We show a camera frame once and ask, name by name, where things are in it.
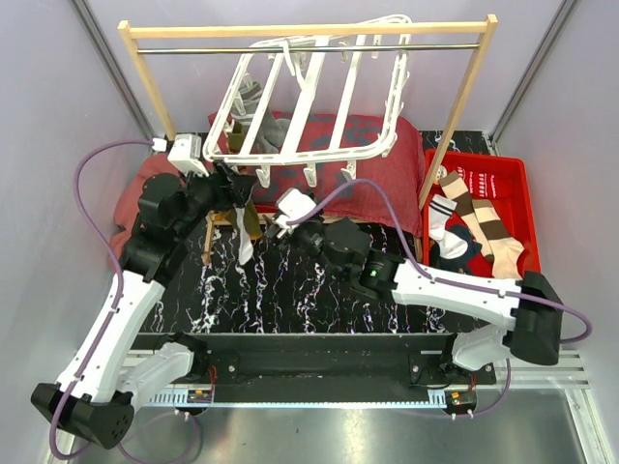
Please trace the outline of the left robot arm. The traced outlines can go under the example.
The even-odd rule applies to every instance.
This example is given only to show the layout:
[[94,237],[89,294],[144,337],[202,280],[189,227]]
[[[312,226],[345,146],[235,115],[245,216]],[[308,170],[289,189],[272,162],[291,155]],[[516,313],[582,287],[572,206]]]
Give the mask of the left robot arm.
[[121,443],[135,413],[168,384],[201,381],[210,372],[206,342],[175,333],[140,365],[124,360],[146,316],[187,256],[186,239],[212,211],[248,204],[257,179],[224,162],[208,176],[184,180],[157,174],[145,181],[130,239],[110,294],[82,346],[53,383],[38,384],[33,406],[62,430],[110,450]]

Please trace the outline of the olive green ribbed sock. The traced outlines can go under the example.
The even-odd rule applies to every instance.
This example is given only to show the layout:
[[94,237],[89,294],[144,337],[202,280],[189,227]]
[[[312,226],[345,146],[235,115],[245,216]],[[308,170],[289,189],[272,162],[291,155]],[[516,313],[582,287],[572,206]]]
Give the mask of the olive green ribbed sock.
[[[239,154],[244,141],[244,127],[239,122],[234,121],[232,125],[232,130],[227,138],[228,152],[233,155]],[[252,241],[258,240],[262,236],[260,219],[255,205],[251,200],[248,202],[245,208],[244,225]]]

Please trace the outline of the white plastic clip hanger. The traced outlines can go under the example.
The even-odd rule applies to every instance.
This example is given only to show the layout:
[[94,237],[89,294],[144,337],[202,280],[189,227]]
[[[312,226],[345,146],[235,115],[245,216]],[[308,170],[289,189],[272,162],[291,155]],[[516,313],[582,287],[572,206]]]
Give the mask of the white plastic clip hanger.
[[[252,44],[250,47],[261,46],[313,46],[313,45],[391,45],[411,44],[408,33],[396,32],[398,26],[412,25],[412,19],[404,14],[391,14],[366,21],[366,26],[381,26],[387,29],[387,36],[392,41],[382,43],[380,33],[314,33],[306,35],[288,35],[283,38],[267,39]],[[315,187],[317,183],[316,166],[328,162],[343,162],[345,167],[342,173],[347,180],[352,180],[357,174],[357,162],[377,156],[386,157],[396,143],[396,123],[403,107],[402,93],[408,78],[407,61],[408,51],[392,51],[395,54],[391,80],[387,90],[383,125],[377,139],[366,146],[343,148],[341,139],[347,117],[350,116],[358,74],[364,54],[377,56],[381,52],[343,52],[342,61],[348,70],[336,97],[336,121],[331,141],[325,150],[302,152],[299,149],[302,135],[312,111],[318,87],[325,82],[323,67],[330,53],[279,53],[279,54],[240,54],[235,72],[231,77],[226,92],[222,98],[219,110],[211,125],[203,145],[201,156],[204,160],[214,163],[224,161],[229,166],[248,166],[256,170],[262,187],[267,188],[271,183],[271,168],[274,166],[301,165],[307,183]],[[288,70],[299,87],[299,95],[291,115],[285,117],[290,120],[286,137],[277,154],[258,153],[254,139],[260,128],[266,108],[271,110],[271,100],[276,85],[283,70]],[[243,83],[257,81],[262,87],[262,98],[256,109],[256,115],[248,130],[245,130],[245,141],[239,154],[228,152],[227,138],[232,130],[233,122],[231,109],[235,107],[242,114],[245,113],[239,95]]]

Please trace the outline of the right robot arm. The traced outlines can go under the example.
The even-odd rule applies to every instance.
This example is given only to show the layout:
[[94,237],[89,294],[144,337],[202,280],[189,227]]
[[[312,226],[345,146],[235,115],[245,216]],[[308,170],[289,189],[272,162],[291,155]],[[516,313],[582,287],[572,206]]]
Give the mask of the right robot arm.
[[414,259],[374,249],[370,237],[348,218],[325,224],[319,217],[288,225],[269,222],[266,236],[312,257],[326,276],[371,299],[398,305],[433,306],[480,319],[485,326],[457,333],[445,343],[439,371],[460,383],[489,363],[516,358],[541,366],[557,364],[562,314],[545,276],[484,278],[427,268]]

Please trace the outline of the white ankle sock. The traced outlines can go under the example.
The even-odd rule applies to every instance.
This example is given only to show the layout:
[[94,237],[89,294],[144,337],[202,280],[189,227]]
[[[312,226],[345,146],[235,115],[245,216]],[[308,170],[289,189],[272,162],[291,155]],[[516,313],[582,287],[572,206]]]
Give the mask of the white ankle sock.
[[251,242],[251,236],[245,226],[245,212],[244,208],[235,208],[235,220],[236,228],[238,229],[239,247],[238,247],[238,262],[241,266],[245,266],[252,258],[253,245]]

